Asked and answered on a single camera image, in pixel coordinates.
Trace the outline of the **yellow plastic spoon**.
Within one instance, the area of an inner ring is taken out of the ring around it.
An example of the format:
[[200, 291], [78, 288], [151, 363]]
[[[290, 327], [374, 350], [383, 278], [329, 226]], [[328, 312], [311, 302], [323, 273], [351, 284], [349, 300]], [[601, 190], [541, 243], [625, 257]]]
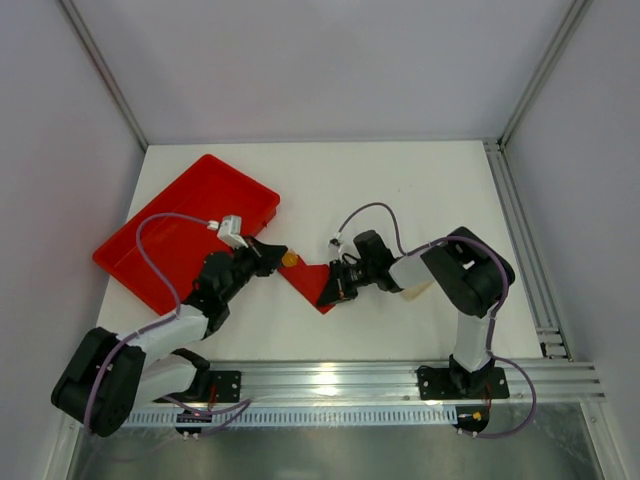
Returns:
[[282, 257], [282, 265], [286, 268], [291, 268], [297, 265], [298, 263], [298, 255], [295, 252], [287, 252]]

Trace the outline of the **red paper napkin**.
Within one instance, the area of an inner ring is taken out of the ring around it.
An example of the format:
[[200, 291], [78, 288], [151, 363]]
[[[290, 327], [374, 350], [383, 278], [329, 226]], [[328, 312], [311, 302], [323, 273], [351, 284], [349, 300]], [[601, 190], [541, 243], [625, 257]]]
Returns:
[[332, 305], [326, 307], [316, 306], [316, 301], [329, 276], [328, 265], [308, 265], [298, 255], [296, 266], [291, 268], [282, 266], [278, 268], [278, 272], [321, 314], [326, 314], [333, 308]]

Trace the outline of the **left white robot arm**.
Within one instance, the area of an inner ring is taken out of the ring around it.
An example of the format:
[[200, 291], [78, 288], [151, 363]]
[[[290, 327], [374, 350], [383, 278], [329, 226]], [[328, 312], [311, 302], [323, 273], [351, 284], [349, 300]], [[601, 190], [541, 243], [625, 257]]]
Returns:
[[231, 300], [251, 279], [295, 262], [286, 246], [253, 237], [230, 252], [209, 254], [190, 293], [171, 312], [129, 334], [88, 331], [53, 388], [52, 405], [108, 437], [148, 403], [210, 399], [216, 375], [188, 345], [222, 327]]

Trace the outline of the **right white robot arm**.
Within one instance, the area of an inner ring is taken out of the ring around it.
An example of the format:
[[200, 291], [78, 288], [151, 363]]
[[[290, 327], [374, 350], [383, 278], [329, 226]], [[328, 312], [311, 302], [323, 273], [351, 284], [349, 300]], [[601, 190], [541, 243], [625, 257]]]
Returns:
[[389, 293], [437, 284], [458, 312], [456, 342], [447, 366], [417, 368], [420, 398], [509, 397], [504, 370], [490, 352], [497, 311], [515, 281], [503, 257], [466, 227], [402, 257], [394, 256], [374, 230], [357, 235], [354, 244], [356, 256], [345, 253], [329, 263], [318, 307], [354, 300], [361, 287], [372, 284]]

